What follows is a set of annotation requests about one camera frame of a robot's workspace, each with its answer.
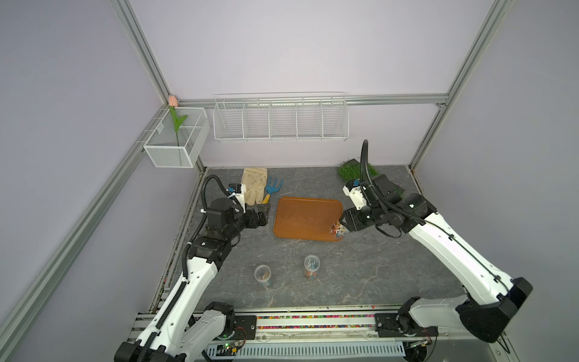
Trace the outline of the brown wooden tray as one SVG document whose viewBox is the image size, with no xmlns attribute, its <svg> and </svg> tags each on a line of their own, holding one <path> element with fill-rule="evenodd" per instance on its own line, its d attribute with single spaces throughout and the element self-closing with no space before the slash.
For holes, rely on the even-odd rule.
<svg viewBox="0 0 579 362">
<path fill-rule="evenodd" d="M 274 235 L 309 241 L 341 241 L 336 232 L 342 203 L 334 199 L 283 197 L 277 203 Z"/>
</svg>

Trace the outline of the middle clear candy jar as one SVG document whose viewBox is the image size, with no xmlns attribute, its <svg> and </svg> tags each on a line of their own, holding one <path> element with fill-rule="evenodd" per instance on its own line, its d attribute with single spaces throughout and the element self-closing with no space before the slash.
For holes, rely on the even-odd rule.
<svg viewBox="0 0 579 362">
<path fill-rule="evenodd" d="M 305 277 L 307 279 L 316 279 L 318 271 L 321 267 L 321 260 L 318 256 L 308 255 L 304 260 Z"/>
</svg>

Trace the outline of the blue yellow garden rake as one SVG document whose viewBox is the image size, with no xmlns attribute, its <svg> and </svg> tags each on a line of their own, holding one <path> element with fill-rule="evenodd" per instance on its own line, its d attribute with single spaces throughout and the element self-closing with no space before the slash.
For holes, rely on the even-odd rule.
<svg viewBox="0 0 579 362">
<path fill-rule="evenodd" d="M 271 196 L 279 192 L 283 185 L 283 180 L 272 179 L 271 177 L 268 178 L 267 184 L 265 186 L 265 197 L 262 200 L 263 204 L 267 204 L 271 198 Z"/>
</svg>

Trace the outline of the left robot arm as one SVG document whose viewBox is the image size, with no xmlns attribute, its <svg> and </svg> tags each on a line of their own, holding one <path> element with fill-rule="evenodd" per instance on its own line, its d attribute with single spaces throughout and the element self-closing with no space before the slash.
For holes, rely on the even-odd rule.
<svg viewBox="0 0 579 362">
<path fill-rule="evenodd" d="M 194 361 L 217 337 L 235 333 L 235 309 L 212 302 L 194 321 L 205 290 L 217 276 L 246 229 L 268 223 L 269 205 L 249 205 L 246 182 L 223 185 L 216 175 L 201 184 L 202 219 L 185 244 L 182 274 L 153 321 L 134 342 L 123 342 L 116 361 Z"/>
</svg>

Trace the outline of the cream work glove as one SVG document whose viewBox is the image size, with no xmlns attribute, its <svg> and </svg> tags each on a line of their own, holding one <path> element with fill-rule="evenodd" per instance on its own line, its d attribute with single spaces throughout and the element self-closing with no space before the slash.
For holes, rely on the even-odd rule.
<svg viewBox="0 0 579 362">
<path fill-rule="evenodd" d="M 244 200 L 248 206 L 261 204 L 268 180 L 268 170 L 263 167 L 247 167 L 244 169 L 241 183 L 246 186 Z"/>
</svg>

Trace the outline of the green artificial grass mat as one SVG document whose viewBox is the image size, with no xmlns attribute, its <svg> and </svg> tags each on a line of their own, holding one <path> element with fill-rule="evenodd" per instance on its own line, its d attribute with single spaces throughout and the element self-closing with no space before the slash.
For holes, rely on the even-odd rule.
<svg viewBox="0 0 579 362">
<path fill-rule="evenodd" d="M 371 164 L 368 164 L 368 168 L 369 174 L 372 178 L 380 174 L 380 172 L 378 172 Z M 342 164 L 339 165 L 337 169 L 337 174 L 344 182 L 348 182 L 353 179 L 360 179 L 361 177 L 360 162 L 354 158 L 343 162 Z M 400 196 L 404 194 L 404 189 L 402 189 L 400 186 L 394 184 L 394 188 L 399 193 Z"/>
</svg>

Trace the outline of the left clear plastic jar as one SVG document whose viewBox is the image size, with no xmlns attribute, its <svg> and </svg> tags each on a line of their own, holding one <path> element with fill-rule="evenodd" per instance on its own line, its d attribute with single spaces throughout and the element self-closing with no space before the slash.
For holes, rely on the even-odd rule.
<svg viewBox="0 0 579 362">
<path fill-rule="evenodd" d="M 260 287 L 267 290 L 271 288 L 272 272 L 269 266 L 258 265 L 254 271 L 254 278 Z"/>
</svg>

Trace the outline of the pink artificial tulip flower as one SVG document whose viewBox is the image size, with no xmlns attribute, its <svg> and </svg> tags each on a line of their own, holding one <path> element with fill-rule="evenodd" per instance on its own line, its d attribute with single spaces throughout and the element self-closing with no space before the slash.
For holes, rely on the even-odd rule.
<svg viewBox="0 0 579 362">
<path fill-rule="evenodd" d="M 174 133 L 176 136 L 176 144 L 177 144 L 177 146 L 180 146 L 179 129 L 180 129 L 181 125 L 184 123 L 184 121 L 188 118 L 188 116 L 187 115 L 179 116 L 177 114 L 176 107 L 178 107 L 179 101 L 176 98 L 176 96 L 174 96 L 174 95 L 169 96 L 168 105 L 169 105 L 169 111 L 170 111 L 170 114 L 171 114 L 171 117 L 173 120 L 173 129 L 174 129 Z"/>
</svg>

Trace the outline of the white mesh wall basket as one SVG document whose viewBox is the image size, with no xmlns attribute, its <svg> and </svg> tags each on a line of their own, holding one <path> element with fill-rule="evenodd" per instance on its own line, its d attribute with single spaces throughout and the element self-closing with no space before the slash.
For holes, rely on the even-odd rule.
<svg viewBox="0 0 579 362">
<path fill-rule="evenodd" d="M 204 108 L 169 106 L 143 148 L 157 168 L 195 168 L 209 131 Z"/>
</svg>

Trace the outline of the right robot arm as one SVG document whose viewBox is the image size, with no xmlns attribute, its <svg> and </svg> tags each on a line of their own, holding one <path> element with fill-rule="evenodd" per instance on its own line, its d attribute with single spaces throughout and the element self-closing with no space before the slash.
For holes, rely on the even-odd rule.
<svg viewBox="0 0 579 362">
<path fill-rule="evenodd" d="M 383 324 L 384 329 L 415 336 L 428 328 L 456 328 L 481 341 L 497 342 L 533 286 L 525 278 L 512 278 L 483 257 L 423 195 L 402 196 L 383 173 L 371 175 L 368 156 L 369 142 L 364 140 L 360 176 L 343 188 L 354 206 L 343 212 L 339 226 L 349 232 L 394 227 L 433 253 L 464 289 L 459 297 L 413 297 L 398 309 L 393 321 Z"/>
</svg>

